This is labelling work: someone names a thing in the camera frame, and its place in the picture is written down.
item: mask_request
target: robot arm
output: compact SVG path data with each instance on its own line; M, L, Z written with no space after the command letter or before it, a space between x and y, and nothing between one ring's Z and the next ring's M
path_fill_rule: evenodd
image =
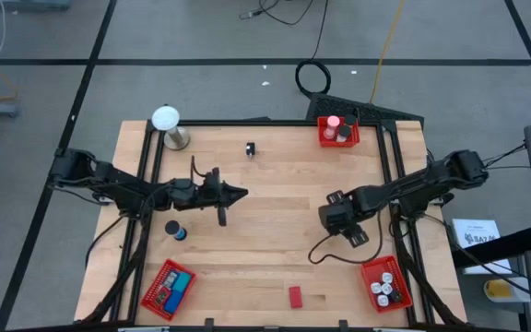
M218 208L218 224L226 226L225 208L247 195L247 190L220 182L218 168L200 174L202 185L192 179L171 179L165 184L150 184L99 161L89 152L59 148L54 153L49 181L55 187L88 188L116 203L121 214L138 219L143 209L178 211L191 208Z
M481 186L489 177L477 152L456 151L427 168L385 185L365 185L347 193L327 196L328 205L319 207L319 218L330 235L342 234L353 247L368 242L358 222L374 216L390 201L398 200L402 214L417 217L435 198L452 189Z

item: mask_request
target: red basket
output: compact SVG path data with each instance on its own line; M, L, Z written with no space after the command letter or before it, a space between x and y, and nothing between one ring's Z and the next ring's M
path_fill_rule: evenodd
M403 295L403 301L399 303L390 302L388 306L382 307L378 305L376 301L377 294L372 293L371 284L373 282L383 281L383 273L390 272L393 275L393 286L394 290L399 291ZM413 305L411 301L411 295L407 289L407 284L403 278L401 270L398 268L398 264L393 255L388 255L380 258L376 258L370 263L361 265L361 275L364 277L364 286L368 291L368 296L370 297L370 302L378 314L388 313L396 309L403 309Z
M163 310L163 303L157 304L155 302L155 299L157 298L157 295L159 291L161 290L163 283L163 280L167 278L167 275L170 273L171 270L176 270L178 272L186 272L190 274L190 282L188 283L188 286L186 287L185 291L183 292L182 300L180 301L180 305L177 307L175 312L173 314L167 313ZM190 292L190 289L192 288L192 285L195 281L195 273L190 271L189 269L173 262L172 260L168 259L163 264L163 267L155 277L155 280L153 281L153 284L151 287L147 290L147 293L145 294L145 297L143 298L143 301L141 302L141 305L150 310L151 312L167 319L168 321L171 321L175 314L177 314L178 310L182 307L183 301L185 300L185 297Z
M317 127L319 130L319 143L323 148L351 148L356 144L360 143L360 130L358 130L358 122L351 127L351 135L348 137L348 140L343 143L337 143L334 139L327 139L323 135L324 130L327 128L327 118L328 116L319 116L317 118ZM338 116L339 126L345 123L345 117Z

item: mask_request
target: wooden table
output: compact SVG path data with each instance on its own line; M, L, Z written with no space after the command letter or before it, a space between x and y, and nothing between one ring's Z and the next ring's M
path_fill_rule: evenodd
M116 168L136 174L145 125L144 121L123 122L113 159ZM159 181L189 177L194 155L200 172L219 167L221 180L247 188L249 195L228 210L225 228L219 227L213 208L154 214L141 296L167 258L198 275L171 325L201 326L208 317L215 318L217 326L337 326L340 319L347 319L350 326L407 325L404 310L387 314L374 311L359 266L333 259L315 266L307 260L309 250L327 235L317 214L317 208L326 204L325 196L337 189L383 184L374 128L360 128L360 143L354 148L320 148L316 128L308 126L187 129L192 140L185 150L164 150ZM399 122L397 130L406 172L424 168L426 148L419 123ZM390 138L385 136L392 176L396 178ZM244 154L248 141L256 143L257 155L252 160ZM437 207L430 207L428 214L442 217ZM96 235L116 215L115 207L103 207ZM165 233L165 222L170 219L178 220L189 231L185 241L178 243ZM389 220L385 209L381 255L395 254L394 239L388 233ZM379 242L377 222L369 219L361 226L370 236L369 243L353 249L345 238L333 237L317 249L313 258L327 253L358 260L369 257ZM125 223L106 235L91 253L76 318L87 315L115 280L124 231ZM452 311L466 320L443 226L420 220L418 231L430 284ZM423 321L417 285L411 280L418 320ZM301 286L300 310L290 309L290 286ZM127 285L122 318L126 317L130 291ZM168 324L140 306L136 323Z

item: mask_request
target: red block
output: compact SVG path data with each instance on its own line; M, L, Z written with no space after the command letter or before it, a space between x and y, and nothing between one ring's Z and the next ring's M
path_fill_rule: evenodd
M294 287L288 288L288 290L290 292L290 308L292 309L302 308L301 287L294 286Z

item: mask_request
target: gray floor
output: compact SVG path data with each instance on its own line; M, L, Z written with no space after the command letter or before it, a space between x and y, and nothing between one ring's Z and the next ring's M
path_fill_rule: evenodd
M531 1L515 1L531 35ZM377 57L395 12L392 1L331 1L319 55ZM5 58L87 58L106 0L74 0L64 13L8 15ZM261 16L237 15L256 1L119 0L101 58L305 57L312 53L323 10L293 28ZM304 1L283 2L280 16L296 16ZM388 57L527 59L503 1L407 2ZM334 65L330 94L366 101L374 66ZM52 154L84 70L82 66L5 66L21 86L20 115L0 118L0 303L37 205ZM120 123L147 119L163 103L187 119L267 115L301 119L308 100L296 89L294 66L97 66L71 147L112 158ZM307 88L320 74L306 69ZM0 94L5 92L0 83ZM531 125L531 66L386 66L375 103L426 117L429 148L440 158L457 148L488 157L514 148ZM501 165L527 163L517 154ZM71 322L98 208L55 194L8 327ZM456 193L447 219L495 219L503 234L531 226L531 180L523 170L493 171L472 192ZM517 317L492 308L484 279L460 277L469 320L517 328Z

